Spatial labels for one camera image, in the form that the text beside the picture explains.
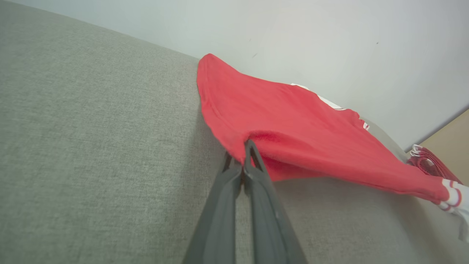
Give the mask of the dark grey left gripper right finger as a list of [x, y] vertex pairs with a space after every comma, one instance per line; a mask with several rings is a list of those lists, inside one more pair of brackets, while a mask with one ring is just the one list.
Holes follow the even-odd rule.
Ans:
[[251, 200], [254, 262], [256, 264], [306, 264], [288, 218], [258, 148], [245, 142], [245, 193]]

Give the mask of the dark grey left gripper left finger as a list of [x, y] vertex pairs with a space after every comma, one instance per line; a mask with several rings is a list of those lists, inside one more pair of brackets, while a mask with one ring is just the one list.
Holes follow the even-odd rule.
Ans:
[[183, 264], [236, 263], [236, 198], [241, 173], [242, 165], [225, 153]]

